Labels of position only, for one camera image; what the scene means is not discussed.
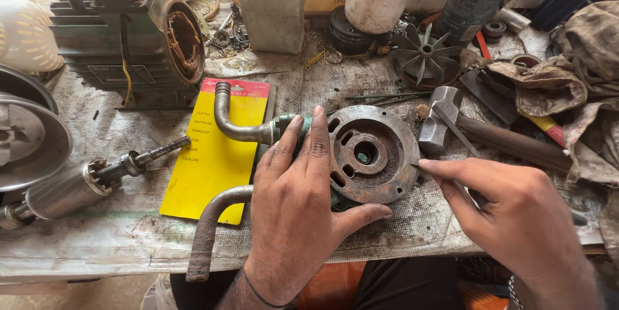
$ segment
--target left hand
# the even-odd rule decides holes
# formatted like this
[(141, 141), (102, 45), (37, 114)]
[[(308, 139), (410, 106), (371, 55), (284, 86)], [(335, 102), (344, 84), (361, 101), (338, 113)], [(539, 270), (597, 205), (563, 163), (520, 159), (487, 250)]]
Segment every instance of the left hand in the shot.
[(254, 176), (253, 245), (244, 269), (258, 294), (274, 305), (295, 298), (346, 237), (393, 215), (379, 204), (331, 212), (324, 109), (314, 109), (311, 130), (291, 165), (302, 126), (303, 117), (297, 115), (282, 139), (264, 154)]

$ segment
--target black pulley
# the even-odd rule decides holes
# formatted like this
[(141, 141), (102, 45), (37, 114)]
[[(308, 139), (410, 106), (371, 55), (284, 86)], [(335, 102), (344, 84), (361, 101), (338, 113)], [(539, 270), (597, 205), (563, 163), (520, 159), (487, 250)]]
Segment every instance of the black pulley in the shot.
[(331, 12), (329, 33), (333, 47), (345, 55), (359, 55), (367, 52), (374, 42), (371, 34), (364, 33), (350, 24), (344, 6)]

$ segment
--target hammer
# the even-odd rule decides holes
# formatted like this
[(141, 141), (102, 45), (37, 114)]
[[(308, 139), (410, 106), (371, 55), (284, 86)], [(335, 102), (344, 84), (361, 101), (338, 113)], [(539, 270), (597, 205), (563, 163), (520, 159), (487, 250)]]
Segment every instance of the hammer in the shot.
[[(560, 147), (460, 115), (463, 96), (462, 91), (455, 87), (441, 86), (434, 90), (431, 106), (438, 105), (469, 141), (564, 174), (569, 172), (573, 162)], [(451, 142), (451, 132), (447, 125), (428, 105), (418, 105), (414, 113), (425, 119), (418, 140), (422, 153), (444, 154)]]

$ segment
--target finger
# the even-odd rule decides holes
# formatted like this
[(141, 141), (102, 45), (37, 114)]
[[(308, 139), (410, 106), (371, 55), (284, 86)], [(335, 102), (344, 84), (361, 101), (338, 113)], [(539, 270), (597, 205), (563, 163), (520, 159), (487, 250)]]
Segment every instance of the finger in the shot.
[(317, 105), (311, 123), (310, 156), (306, 174), (306, 177), (314, 180), (329, 180), (331, 148), (328, 129), (324, 108)]
[(254, 174), (254, 183), (258, 183), (260, 178), (269, 171), (269, 166), (271, 161), (273, 160), (273, 155), (275, 154), (275, 150), (279, 145), (279, 141), (275, 142), (275, 144), (268, 148), (266, 152), (262, 155), (262, 159), (256, 166), (256, 173)]
[(479, 243), (479, 231), (488, 231), (488, 221), (477, 209), (473, 199), (464, 190), (464, 187), (453, 180), (443, 179), (440, 183), (443, 196), (451, 211), (454, 213), (464, 234), (473, 242)]
[(295, 162), (292, 163), (290, 168), (299, 171), (299, 173), (305, 174), (308, 169), (308, 163), (310, 162), (310, 153), (311, 153), (311, 129), (305, 135), (305, 139), (303, 140), (303, 145), (299, 150), (299, 155), (295, 159)]
[(361, 229), (368, 224), (381, 218), (393, 217), (393, 211), (385, 205), (377, 203), (366, 203), (365, 205), (353, 207), (350, 210), (333, 213), (335, 219), (335, 230), (344, 241), (346, 237)]
[(292, 155), (297, 147), (297, 140), (303, 127), (303, 117), (295, 115), (279, 140), (269, 167), (269, 177), (279, 178), (290, 167)]
[(516, 166), (469, 157), (466, 160), (438, 161), (421, 159), (419, 166), (433, 177), (455, 180), (478, 190), (491, 202), (497, 202)]

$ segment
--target hand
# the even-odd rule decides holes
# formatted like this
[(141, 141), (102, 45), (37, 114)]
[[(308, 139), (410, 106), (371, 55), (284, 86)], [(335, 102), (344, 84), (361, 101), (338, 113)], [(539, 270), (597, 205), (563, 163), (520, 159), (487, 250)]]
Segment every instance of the hand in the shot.
[[(463, 232), (531, 289), (541, 309), (600, 309), (592, 266), (550, 178), (531, 167), (422, 159)], [(462, 185), (488, 202), (479, 210)]]
[(291, 165), (302, 126), (298, 115), (264, 154), (254, 176), (253, 245), (244, 269), (258, 294), (274, 305), (290, 302), (348, 235), (393, 215), (377, 204), (332, 213), (324, 109), (314, 109), (311, 130)]

